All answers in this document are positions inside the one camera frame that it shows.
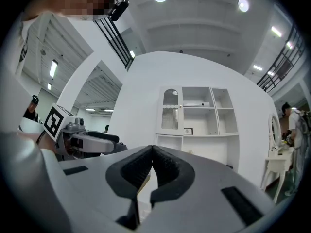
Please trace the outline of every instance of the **small picture frame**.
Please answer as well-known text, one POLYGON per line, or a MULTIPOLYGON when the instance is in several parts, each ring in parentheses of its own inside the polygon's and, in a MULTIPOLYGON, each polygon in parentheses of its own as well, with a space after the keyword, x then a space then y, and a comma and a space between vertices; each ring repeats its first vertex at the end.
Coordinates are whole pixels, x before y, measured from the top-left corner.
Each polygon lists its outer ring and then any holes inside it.
POLYGON ((184 134, 186 135, 193 134, 193 128, 184 128, 184 134))

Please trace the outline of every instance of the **white curved wall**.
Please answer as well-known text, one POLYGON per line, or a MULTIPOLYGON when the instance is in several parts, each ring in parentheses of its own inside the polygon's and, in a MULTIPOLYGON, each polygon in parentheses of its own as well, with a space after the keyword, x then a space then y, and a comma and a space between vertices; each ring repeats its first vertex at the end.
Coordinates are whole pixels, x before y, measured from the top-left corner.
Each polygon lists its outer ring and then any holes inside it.
POLYGON ((229 90, 240 133, 238 173, 260 186, 269 149, 269 114, 277 115, 276 108, 253 82, 218 63, 171 52, 136 57, 116 102, 109 133, 118 135, 128 148, 153 144, 159 90, 168 85, 229 90))

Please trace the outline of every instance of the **black sensor strip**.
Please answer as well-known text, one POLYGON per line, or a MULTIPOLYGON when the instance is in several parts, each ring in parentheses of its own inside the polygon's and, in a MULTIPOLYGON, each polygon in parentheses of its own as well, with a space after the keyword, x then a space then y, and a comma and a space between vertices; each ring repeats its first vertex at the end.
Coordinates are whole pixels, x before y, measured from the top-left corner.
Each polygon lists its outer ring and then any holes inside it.
POLYGON ((86 166, 77 166, 77 167, 65 169, 63 171, 66 175, 71 175, 71 174, 80 173, 86 170, 88 170, 86 166))
POLYGON ((221 191, 246 226, 251 225, 263 216, 236 187, 224 188, 221 191))

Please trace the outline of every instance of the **arched cabinet door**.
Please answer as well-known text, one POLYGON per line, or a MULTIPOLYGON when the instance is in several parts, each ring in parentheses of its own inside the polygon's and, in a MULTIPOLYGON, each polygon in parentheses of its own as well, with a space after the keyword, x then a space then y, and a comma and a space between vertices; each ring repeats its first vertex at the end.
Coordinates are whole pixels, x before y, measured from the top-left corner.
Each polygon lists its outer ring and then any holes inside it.
POLYGON ((157 134, 183 135, 183 94, 181 86, 160 89, 157 134))

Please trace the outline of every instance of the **staircase railing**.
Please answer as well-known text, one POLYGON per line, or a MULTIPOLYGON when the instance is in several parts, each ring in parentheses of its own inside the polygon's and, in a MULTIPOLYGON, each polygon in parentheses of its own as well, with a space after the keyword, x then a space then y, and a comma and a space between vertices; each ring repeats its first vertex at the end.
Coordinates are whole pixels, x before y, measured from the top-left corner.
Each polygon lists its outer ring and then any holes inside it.
POLYGON ((292 70, 305 48, 302 36, 293 24, 281 52, 257 85, 267 93, 274 89, 292 70))
POLYGON ((99 29, 102 31, 110 46, 116 52, 118 57, 124 64, 125 69, 129 69, 133 62, 133 57, 127 48, 120 32, 118 31, 116 25, 113 23, 110 17, 105 17, 94 21, 99 29))

